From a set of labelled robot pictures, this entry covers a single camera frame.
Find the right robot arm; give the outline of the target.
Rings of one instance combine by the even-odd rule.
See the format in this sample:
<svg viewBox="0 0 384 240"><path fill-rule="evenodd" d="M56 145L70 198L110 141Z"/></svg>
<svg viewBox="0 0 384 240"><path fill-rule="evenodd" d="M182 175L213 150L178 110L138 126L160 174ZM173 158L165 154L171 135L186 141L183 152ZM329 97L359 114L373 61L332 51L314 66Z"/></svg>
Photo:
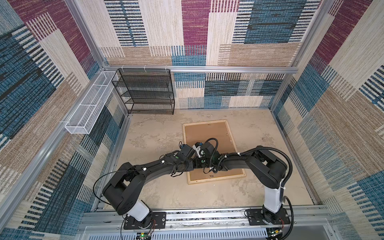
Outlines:
<svg viewBox="0 0 384 240"><path fill-rule="evenodd" d="M208 173L214 174L250 169L265 187L263 222L268 225L282 223L284 189L293 172L293 164L287 154L263 146L242 153L220 154L209 140L196 143L193 149L196 152L193 160L195 169L208 169Z"/></svg>

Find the white mesh wall basket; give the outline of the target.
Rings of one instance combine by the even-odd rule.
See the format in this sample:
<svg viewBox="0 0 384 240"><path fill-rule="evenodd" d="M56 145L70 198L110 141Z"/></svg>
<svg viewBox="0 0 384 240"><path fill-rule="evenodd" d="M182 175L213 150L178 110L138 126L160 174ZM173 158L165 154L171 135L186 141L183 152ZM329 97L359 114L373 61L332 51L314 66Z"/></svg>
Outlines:
<svg viewBox="0 0 384 240"><path fill-rule="evenodd" d="M70 134L88 135L91 133L108 97L114 89L112 81L115 78L116 73L111 71L103 71L98 75L65 125L65 129Z"/></svg>

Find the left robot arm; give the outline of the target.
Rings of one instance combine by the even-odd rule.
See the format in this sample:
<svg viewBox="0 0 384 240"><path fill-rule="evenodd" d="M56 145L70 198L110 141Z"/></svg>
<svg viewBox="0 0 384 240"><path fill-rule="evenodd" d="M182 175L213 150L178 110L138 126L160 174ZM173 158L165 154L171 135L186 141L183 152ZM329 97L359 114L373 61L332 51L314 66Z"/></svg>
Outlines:
<svg viewBox="0 0 384 240"><path fill-rule="evenodd" d="M144 185L164 175L175 176L176 173L192 171L195 153L196 150L189 145L182 145L180 150L144 165L122 164L104 186L102 194L119 215L127 214L148 225L152 211L139 200Z"/></svg>

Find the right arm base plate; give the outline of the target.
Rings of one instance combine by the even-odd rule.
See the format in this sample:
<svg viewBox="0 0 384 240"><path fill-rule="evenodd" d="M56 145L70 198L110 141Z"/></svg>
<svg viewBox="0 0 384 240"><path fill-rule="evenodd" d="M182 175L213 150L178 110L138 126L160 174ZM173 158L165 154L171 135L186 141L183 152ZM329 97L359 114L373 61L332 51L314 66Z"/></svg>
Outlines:
<svg viewBox="0 0 384 240"><path fill-rule="evenodd" d="M272 213L267 209L247 209L245 216L251 226L263 225L290 225L291 219L286 209L281 208L277 213Z"/></svg>

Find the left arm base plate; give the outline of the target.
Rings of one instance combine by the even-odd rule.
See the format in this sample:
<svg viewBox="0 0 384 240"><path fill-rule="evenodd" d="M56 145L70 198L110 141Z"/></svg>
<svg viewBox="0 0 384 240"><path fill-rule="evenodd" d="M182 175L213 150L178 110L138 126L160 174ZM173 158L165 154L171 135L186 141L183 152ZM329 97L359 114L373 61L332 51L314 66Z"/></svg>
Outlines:
<svg viewBox="0 0 384 240"><path fill-rule="evenodd" d="M123 225L124 230L164 229L166 227L166 212L150 212L142 221L129 216Z"/></svg>

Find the aluminium front rail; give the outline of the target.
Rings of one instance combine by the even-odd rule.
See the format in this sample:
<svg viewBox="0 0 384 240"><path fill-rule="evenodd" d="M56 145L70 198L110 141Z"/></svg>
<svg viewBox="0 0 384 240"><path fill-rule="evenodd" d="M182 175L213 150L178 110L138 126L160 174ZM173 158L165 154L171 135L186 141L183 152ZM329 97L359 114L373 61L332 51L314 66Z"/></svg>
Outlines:
<svg viewBox="0 0 384 240"><path fill-rule="evenodd" d="M341 236L325 206L294 206L284 219L291 222L266 225L247 215L250 207L157 209L160 229L125 230L127 221L113 211L86 213L76 232L77 240L273 240L282 229L289 240L340 240Z"/></svg>

